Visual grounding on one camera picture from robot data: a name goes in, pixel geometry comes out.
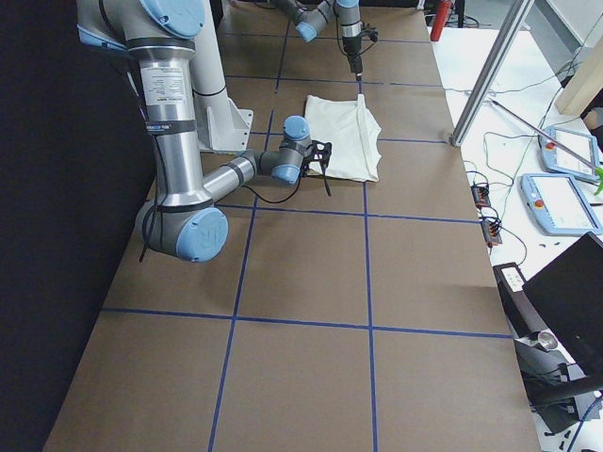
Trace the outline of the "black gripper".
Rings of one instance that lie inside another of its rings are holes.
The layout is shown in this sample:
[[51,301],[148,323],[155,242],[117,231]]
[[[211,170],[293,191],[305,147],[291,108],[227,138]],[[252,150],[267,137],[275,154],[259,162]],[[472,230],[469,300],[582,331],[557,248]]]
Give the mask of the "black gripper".
[[362,37],[360,35],[342,38],[343,52],[349,59],[350,72],[356,78],[361,78],[363,74],[363,62],[360,56],[362,51]]
[[301,178],[306,179],[310,177],[309,173],[312,171],[312,164],[317,164],[318,169],[315,169],[315,172],[325,177],[332,156],[332,148],[333,144],[331,142],[313,140],[307,147],[302,159]]

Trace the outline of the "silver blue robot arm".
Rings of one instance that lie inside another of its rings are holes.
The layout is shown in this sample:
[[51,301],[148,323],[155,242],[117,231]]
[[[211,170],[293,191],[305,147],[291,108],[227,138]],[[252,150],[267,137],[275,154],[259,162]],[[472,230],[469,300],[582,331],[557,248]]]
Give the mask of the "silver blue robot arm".
[[137,216],[146,249],[194,263],[218,255],[229,232],[216,202],[268,175],[297,186],[332,146],[300,116],[285,120],[274,152],[247,146],[253,114],[229,98],[212,8],[206,1],[81,1],[87,46],[132,61],[133,85],[156,162],[155,194]]
[[362,80],[363,22],[358,1],[320,1],[314,9],[293,0],[275,0],[269,3],[293,22],[305,42],[315,39],[331,20],[337,19],[343,40],[343,53],[349,62],[350,71],[358,82]]

